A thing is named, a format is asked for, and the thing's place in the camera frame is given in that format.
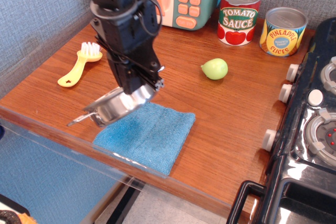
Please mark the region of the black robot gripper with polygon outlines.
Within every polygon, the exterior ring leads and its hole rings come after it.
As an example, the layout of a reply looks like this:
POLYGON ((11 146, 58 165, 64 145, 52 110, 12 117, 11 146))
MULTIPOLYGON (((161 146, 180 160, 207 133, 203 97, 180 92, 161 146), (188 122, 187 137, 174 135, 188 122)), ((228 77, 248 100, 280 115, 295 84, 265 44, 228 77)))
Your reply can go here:
POLYGON ((107 52, 112 73, 126 94, 148 84, 154 90, 163 87, 161 64, 153 42, 158 33, 156 10, 150 0, 134 0, 123 10, 104 9, 94 2, 90 9, 97 42, 107 52))

